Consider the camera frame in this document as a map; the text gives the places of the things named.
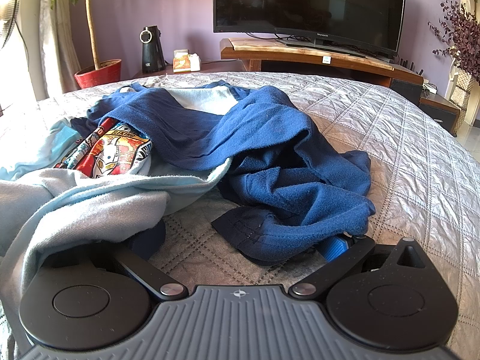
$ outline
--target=plant stem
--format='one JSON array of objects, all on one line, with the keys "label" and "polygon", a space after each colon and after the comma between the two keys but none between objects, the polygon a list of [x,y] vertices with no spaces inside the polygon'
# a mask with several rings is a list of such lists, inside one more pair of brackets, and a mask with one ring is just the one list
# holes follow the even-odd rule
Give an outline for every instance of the plant stem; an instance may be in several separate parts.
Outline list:
[{"label": "plant stem", "polygon": [[92,20],[92,11],[90,10],[90,0],[85,0],[85,7],[87,10],[88,30],[90,31],[90,43],[92,44],[92,55],[95,70],[100,69],[100,61],[98,60],[97,43],[95,42],[95,27]]}]

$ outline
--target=tile floor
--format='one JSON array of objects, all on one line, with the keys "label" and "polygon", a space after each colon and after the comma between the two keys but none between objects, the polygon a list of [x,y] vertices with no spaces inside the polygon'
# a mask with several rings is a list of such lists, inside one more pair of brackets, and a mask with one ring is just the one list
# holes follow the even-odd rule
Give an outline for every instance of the tile floor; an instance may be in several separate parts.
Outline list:
[{"label": "tile floor", "polygon": [[458,130],[457,141],[480,162],[480,128],[464,123]]}]

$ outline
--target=electric fan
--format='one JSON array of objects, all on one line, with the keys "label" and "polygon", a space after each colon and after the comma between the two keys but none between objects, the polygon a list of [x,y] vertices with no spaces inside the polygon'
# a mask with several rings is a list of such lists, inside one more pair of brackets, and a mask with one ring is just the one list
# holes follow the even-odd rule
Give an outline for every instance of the electric fan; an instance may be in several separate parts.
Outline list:
[{"label": "electric fan", "polygon": [[14,30],[20,0],[0,1],[0,50],[4,48]]}]

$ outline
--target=bed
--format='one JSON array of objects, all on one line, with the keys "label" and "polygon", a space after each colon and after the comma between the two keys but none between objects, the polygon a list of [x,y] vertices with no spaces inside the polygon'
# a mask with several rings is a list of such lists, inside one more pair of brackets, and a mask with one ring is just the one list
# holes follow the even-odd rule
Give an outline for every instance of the bed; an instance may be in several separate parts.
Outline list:
[{"label": "bed", "polygon": [[[371,159],[368,197],[376,207],[368,235],[396,244],[414,237],[428,252],[459,304],[448,346],[464,360],[480,357],[480,166],[455,139],[416,106],[388,88],[322,76],[283,73],[195,73],[138,80],[158,87],[194,87],[225,80],[258,88],[273,85],[308,113],[338,152],[365,150]],[[71,92],[35,103],[19,100],[0,118],[2,152],[15,155],[54,122],[84,116],[102,95],[130,81]],[[203,284],[288,287],[325,263],[307,251],[286,263],[247,261],[210,222],[236,205],[214,189],[165,217],[166,242],[151,262],[190,289]],[[0,309],[0,350],[12,351]]]}]

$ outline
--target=black appliance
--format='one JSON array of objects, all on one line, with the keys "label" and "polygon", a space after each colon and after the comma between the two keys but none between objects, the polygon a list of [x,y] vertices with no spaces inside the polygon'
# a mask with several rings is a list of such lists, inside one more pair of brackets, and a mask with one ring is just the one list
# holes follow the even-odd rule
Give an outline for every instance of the black appliance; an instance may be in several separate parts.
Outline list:
[{"label": "black appliance", "polygon": [[166,67],[157,26],[145,27],[140,32],[142,42],[142,73],[155,73]]},{"label": "black appliance", "polygon": [[309,37],[394,56],[405,0],[214,0],[214,32]]},{"label": "black appliance", "polygon": [[52,255],[20,319],[34,359],[455,360],[455,298],[413,238],[366,236],[284,292],[186,286],[124,244]]}]

